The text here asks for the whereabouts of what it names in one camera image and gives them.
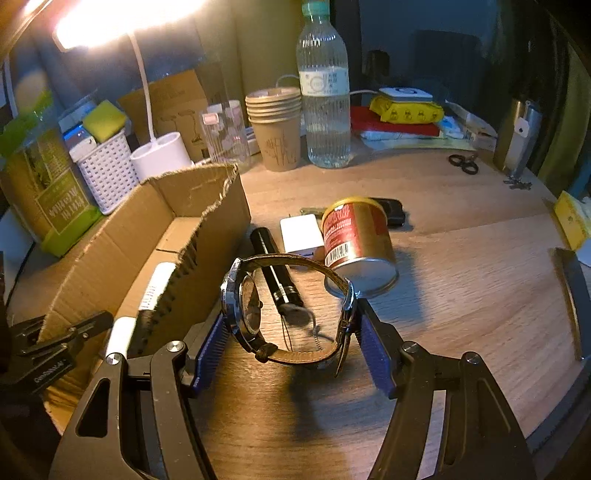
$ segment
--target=plastic water bottle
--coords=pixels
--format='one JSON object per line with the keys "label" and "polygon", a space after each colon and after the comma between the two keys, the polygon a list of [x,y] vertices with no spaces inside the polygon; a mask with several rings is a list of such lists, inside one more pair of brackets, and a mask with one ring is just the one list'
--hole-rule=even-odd
{"label": "plastic water bottle", "polygon": [[329,5],[302,6],[306,25],[297,46],[310,161],[322,168],[349,163],[351,120],[345,42],[330,24]]}

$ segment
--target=blue gripper pad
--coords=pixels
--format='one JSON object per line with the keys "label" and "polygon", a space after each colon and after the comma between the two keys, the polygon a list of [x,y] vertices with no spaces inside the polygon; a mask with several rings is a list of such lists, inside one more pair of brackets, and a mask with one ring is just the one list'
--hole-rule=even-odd
{"label": "blue gripper pad", "polygon": [[228,329],[224,325],[223,317],[218,315],[197,357],[195,380],[193,381],[193,391],[196,394],[209,388],[212,384],[228,336]]}
{"label": "blue gripper pad", "polygon": [[374,385],[388,398],[394,398],[394,375],[400,364],[398,348],[402,345],[402,338],[392,325],[380,322],[367,300],[360,299],[359,303],[361,330],[356,334],[357,341]]}

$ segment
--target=black key fob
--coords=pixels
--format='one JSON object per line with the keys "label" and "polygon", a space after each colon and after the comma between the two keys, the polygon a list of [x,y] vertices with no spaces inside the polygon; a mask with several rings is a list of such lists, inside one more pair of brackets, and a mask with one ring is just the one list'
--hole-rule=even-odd
{"label": "black key fob", "polygon": [[406,213],[402,209],[402,203],[396,199],[378,199],[374,198],[378,202],[386,216],[388,217],[388,228],[400,228],[406,223]]}

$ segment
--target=paper cup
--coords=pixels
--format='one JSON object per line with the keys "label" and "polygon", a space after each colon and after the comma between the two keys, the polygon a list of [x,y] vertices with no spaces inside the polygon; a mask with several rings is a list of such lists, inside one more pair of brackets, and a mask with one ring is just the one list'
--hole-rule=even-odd
{"label": "paper cup", "polygon": [[255,113],[255,112],[248,112],[248,117],[251,119],[272,119],[272,118],[286,118],[288,116],[294,116],[301,112],[301,105],[296,106],[295,108],[291,108],[289,110],[281,110],[279,112],[264,112],[264,113]]}
{"label": "paper cup", "polygon": [[301,97],[301,90],[297,87],[268,88],[249,93],[246,96],[246,104],[272,103],[299,97]]}
{"label": "paper cup", "polygon": [[300,115],[272,121],[252,121],[262,162],[267,170],[287,171],[300,162]]}
{"label": "paper cup", "polygon": [[267,113],[267,112],[281,112],[295,107],[301,107],[301,99],[290,100],[289,102],[277,103],[273,105],[252,106],[247,105],[246,111],[248,113]]}

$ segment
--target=gold can lid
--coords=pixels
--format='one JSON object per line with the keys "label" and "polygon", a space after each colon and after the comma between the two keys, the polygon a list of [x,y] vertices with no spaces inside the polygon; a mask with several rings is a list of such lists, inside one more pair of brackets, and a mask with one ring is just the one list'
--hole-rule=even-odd
{"label": "gold can lid", "polygon": [[337,202],[334,202],[330,207],[328,207],[326,209],[326,211],[324,212],[324,215],[322,216],[322,223],[320,224],[320,229],[324,230],[324,221],[326,220],[326,218],[328,217],[328,215],[331,212],[333,212],[335,209],[337,209],[341,205],[346,205],[347,203],[366,203],[367,205],[372,205],[374,207],[379,208],[382,211],[382,213],[384,214],[384,216],[387,218],[384,208],[375,200],[373,200],[369,197],[347,197],[345,199],[338,200]]}

